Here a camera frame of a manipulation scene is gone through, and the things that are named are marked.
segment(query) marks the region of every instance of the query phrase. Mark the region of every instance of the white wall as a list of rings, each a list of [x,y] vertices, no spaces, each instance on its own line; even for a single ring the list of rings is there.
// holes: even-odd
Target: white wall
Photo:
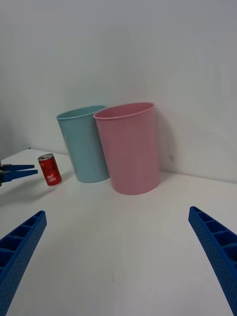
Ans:
[[[163,169],[237,182],[236,16],[235,0],[3,0],[11,150],[63,153],[57,114],[148,100]]]

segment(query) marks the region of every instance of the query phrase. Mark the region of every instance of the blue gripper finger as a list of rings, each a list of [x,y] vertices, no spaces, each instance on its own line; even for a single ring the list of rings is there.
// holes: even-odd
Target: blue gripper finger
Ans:
[[[37,174],[38,170],[25,170],[25,171],[16,171],[16,172],[4,172],[1,174],[1,182],[9,182],[14,179],[23,178]]]
[[[14,172],[18,170],[33,169],[34,167],[34,164],[3,164],[1,170]]]

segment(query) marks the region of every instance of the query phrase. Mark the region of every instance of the blue plastic part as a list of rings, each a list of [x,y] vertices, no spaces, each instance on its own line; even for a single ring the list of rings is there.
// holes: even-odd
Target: blue plastic part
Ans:
[[[2,171],[0,174],[1,182],[9,182],[14,179],[28,177],[37,173],[38,173],[38,170],[24,170],[24,171],[16,171],[16,172]]]
[[[189,222],[212,265],[234,316],[237,316],[237,235],[194,206],[190,208]]]
[[[34,167],[34,164],[3,164],[1,170],[15,172],[19,170],[33,169]]]
[[[5,316],[47,225],[40,211],[0,240],[0,316]]]

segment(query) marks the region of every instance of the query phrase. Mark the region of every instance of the bucket rim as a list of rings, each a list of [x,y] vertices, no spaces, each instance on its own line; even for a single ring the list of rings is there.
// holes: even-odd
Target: bucket rim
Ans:
[[[80,111],[80,110],[84,110],[84,109],[91,109],[91,111],[88,112],[88,113],[85,113],[85,114],[81,114],[81,115],[78,114],[78,115],[73,115],[71,117],[63,117],[64,115],[69,114],[70,112],[73,113],[74,111]],[[63,112],[63,113],[57,115],[56,119],[57,120],[78,119],[78,118],[82,118],[82,117],[85,117],[85,116],[88,116],[88,115],[93,115],[93,114],[95,114],[97,112],[100,112],[102,110],[105,110],[105,109],[106,109],[105,105],[91,105],[91,106],[88,106],[88,107],[82,107],[82,108],[73,109],[73,110],[69,110],[69,111]]]
[[[131,114],[126,114],[126,115],[121,115],[121,116],[114,116],[114,117],[100,117],[100,116],[97,116],[97,114],[101,114],[101,113],[104,113],[104,112],[107,112],[109,111],[110,109],[114,109],[114,108],[121,108],[121,107],[126,107],[128,105],[132,105],[132,106],[135,106],[135,105],[146,105],[147,108],[144,109],[144,110],[140,110],[140,111],[137,111],[135,113],[131,113]],[[153,108],[154,108],[154,103],[152,102],[134,102],[134,103],[126,103],[126,104],[120,104],[120,105],[116,105],[114,107],[109,107],[109,108],[104,108],[102,109],[101,111],[98,111],[96,112],[93,117],[96,119],[96,120],[110,120],[110,119],[123,119],[123,118],[127,118],[127,117],[133,117],[133,116],[136,116],[136,115],[140,115],[140,114],[143,114],[145,112],[148,112],[148,111],[151,111]]]

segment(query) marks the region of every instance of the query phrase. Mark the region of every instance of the can label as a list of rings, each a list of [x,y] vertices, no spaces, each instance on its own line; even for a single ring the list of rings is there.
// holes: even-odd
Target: can label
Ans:
[[[58,166],[53,154],[46,154],[39,157],[39,164],[41,166],[43,175],[46,179],[47,185],[56,186],[62,181]]]

